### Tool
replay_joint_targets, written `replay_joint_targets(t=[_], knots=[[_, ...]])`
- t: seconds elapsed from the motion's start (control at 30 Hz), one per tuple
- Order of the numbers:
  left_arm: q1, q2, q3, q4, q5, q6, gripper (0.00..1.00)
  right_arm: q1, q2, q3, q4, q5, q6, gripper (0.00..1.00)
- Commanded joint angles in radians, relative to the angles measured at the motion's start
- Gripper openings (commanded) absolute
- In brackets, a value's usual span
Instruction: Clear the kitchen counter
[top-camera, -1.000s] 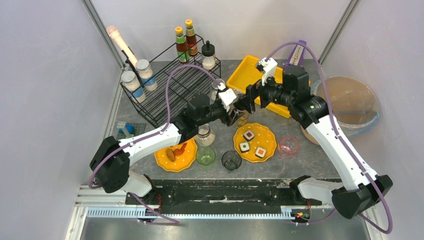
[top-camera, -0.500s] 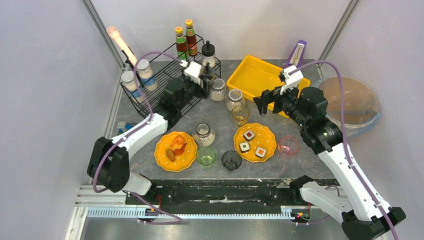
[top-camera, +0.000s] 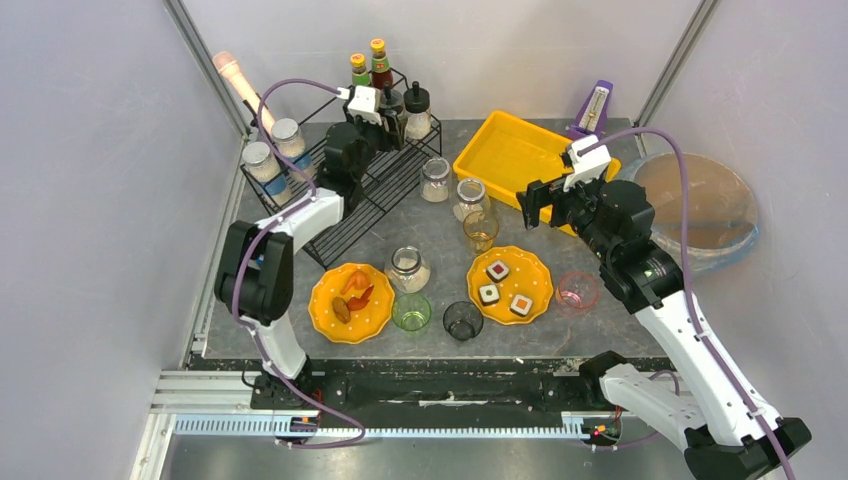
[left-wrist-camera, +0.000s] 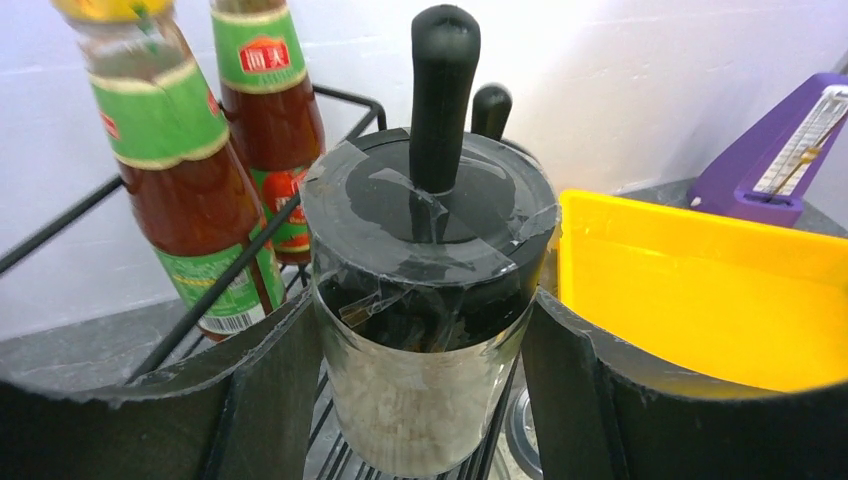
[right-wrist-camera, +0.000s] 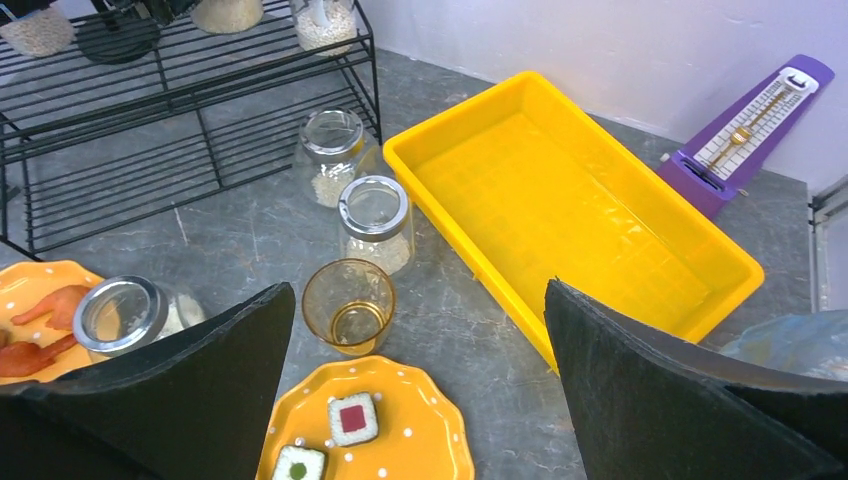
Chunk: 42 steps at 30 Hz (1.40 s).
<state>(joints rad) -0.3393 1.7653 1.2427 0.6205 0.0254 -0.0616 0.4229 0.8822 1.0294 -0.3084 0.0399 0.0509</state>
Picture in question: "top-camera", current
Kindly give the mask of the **black cap shaker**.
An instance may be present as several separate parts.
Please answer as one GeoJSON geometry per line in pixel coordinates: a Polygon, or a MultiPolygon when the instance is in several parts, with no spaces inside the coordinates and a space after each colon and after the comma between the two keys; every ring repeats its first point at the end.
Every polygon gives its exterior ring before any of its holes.
{"type": "Polygon", "coordinates": [[[403,95],[395,90],[388,80],[385,80],[382,84],[380,108],[384,116],[394,119],[393,130],[403,136],[408,118],[403,95]]]}
{"type": "Polygon", "coordinates": [[[411,87],[404,92],[403,100],[407,113],[406,139],[410,141],[424,139],[432,128],[429,91],[418,81],[413,81],[411,87]]]}

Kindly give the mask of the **green label sauce bottle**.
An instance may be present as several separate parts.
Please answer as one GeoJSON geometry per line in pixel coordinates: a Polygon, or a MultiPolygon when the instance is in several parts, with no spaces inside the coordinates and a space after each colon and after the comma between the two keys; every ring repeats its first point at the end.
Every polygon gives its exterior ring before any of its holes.
{"type": "Polygon", "coordinates": [[[351,83],[354,86],[372,85],[371,76],[367,68],[366,56],[362,53],[354,53],[350,56],[351,83]]]}

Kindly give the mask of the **red label sauce bottle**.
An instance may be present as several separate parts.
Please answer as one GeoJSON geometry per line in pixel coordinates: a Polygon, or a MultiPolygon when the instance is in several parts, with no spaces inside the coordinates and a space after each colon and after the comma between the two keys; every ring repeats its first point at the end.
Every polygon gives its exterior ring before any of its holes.
{"type": "Polygon", "coordinates": [[[374,38],[370,42],[371,48],[371,86],[375,89],[383,89],[386,84],[392,86],[394,77],[392,68],[386,52],[386,42],[382,38],[374,38]]]}

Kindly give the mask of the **blue band spice jar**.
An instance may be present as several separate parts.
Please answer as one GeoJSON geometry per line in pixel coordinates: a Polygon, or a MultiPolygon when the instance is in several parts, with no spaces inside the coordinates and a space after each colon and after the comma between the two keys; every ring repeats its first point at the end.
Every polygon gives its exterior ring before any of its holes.
{"type": "Polygon", "coordinates": [[[291,118],[279,119],[272,126],[271,136],[282,156],[300,170],[291,170],[292,178],[301,183],[311,180],[316,168],[307,151],[300,125],[291,118]]]}
{"type": "Polygon", "coordinates": [[[265,195],[276,205],[283,206],[291,198],[285,174],[270,147],[261,141],[245,145],[241,160],[247,171],[263,187],[265,195]]]}

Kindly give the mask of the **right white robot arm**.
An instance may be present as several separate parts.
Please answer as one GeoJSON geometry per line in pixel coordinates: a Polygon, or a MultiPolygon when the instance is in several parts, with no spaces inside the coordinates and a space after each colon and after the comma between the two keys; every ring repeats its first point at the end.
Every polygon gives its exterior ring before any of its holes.
{"type": "Polygon", "coordinates": [[[714,334],[678,263],[651,239],[655,211],[624,180],[533,181],[517,194],[527,228],[544,207],[598,258],[605,288],[661,345],[691,399],[643,377],[623,356],[584,362],[590,394],[620,406],[673,443],[698,479],[757,479],[812,438],[803,420],[779,414],[744,377],[714,334]]]}

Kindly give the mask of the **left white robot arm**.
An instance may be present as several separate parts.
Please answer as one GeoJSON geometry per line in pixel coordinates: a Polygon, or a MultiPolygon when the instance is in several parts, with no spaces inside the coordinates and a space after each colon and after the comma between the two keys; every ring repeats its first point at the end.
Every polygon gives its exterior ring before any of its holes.
{"type": "Polygon", "coordinates": [[[296,379],[308,356],[288,315],[294,256],[325,230],[348,217],[364,197],[372,160],[389,145],[400,117],[373,87],[342,89],[346,119],[326,132],[317,183],[290,207],[258,222],[236,221],[225,236],[213,293],[256,345],[262,367],[296,379]]]}

